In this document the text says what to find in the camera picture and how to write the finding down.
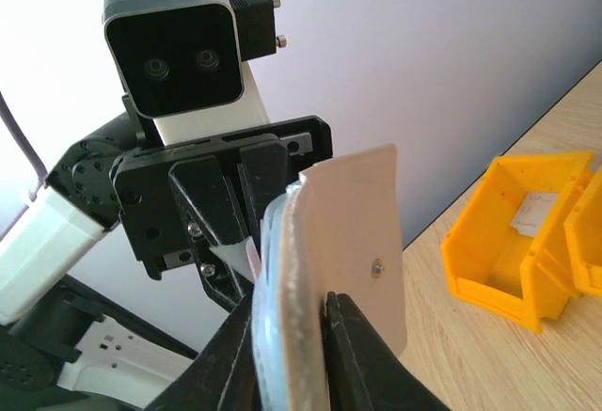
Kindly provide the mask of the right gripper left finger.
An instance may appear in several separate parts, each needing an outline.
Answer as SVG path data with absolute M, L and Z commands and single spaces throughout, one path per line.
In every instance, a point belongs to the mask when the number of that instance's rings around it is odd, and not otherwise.
M 252 295 L 246 295 L 203 351 L 148 410 L 250 411 L 261 409 L 251 347 Z

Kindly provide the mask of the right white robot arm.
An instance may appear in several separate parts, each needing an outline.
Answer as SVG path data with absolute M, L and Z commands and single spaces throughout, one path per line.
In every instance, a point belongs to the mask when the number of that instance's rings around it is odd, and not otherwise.
M 199 354 L 131 314 L 61 286 L 1 333 L 1 406 L 80 394 L 67 410 L 440 410 L 353 299 L 327 297 L 318 340 L 286 344 L 244 298 Z

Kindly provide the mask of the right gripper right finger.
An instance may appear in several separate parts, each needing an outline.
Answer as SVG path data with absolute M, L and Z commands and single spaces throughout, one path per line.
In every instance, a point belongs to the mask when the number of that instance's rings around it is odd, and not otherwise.
M 402 365 L 348 294 L 327 295 L 323 335 L 333 410 L 448 408 Z

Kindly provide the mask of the beige leather card holder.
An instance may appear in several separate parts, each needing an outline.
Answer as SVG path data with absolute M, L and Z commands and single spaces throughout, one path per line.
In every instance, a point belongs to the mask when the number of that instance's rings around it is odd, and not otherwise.
M 392 144 L 317 163 L 266 209 L 251 313 L 267 410 L 329 406 L 321 320 L 352 297 L 393 354 L 405 347 L 403 243 Z

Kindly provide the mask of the yellow bin with pink cards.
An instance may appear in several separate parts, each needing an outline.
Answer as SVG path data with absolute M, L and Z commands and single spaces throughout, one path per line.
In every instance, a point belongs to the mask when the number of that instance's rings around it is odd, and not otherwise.
M 441 244 L 451 294 L 535 332 L 579 296 L 564 221 L 593 178 L 590 151 L 495 158 Z M 558 193 L 536 237 L 510 223 L 529 192 Z

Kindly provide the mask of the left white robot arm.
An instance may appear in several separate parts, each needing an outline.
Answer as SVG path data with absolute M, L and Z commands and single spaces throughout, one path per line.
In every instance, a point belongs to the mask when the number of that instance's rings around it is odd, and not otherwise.
M 245 244 L 301 171 L 331 158 L 316 116 L 162 146 L 127 116 L 72 145 L 1 243 L 1 321 L 11 324 L 112 229 L 147 275 L 194 264 L 215 303 L 251 290 Z

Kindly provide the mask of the yellow bin with black cards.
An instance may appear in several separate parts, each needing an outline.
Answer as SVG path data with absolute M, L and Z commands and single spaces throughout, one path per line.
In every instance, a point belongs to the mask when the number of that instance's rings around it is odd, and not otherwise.
M 601 169 L 598 169 L 564 221 L 575 286 L 580 292 L 598 297 L 602 288 L 601 212 Z

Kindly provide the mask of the pink floral card stack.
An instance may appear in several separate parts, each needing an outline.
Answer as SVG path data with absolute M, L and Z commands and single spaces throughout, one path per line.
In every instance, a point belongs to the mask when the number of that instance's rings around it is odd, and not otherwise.
M 519 235 L 536 237 L 558 197 L 558 193 L 529 192 L 518 207 L 510 227 Z

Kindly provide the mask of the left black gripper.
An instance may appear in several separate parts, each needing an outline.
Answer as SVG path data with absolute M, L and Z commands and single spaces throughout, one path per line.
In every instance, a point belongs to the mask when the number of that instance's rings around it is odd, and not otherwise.
M 316 116 L 121 155 L 111 174 L 129 244 L 146 270 L 194 264 L 207 296 L 233 309 L 252 289 L 245 253 L 263 214 L 301 171 L 332 157 L 330 126 Z

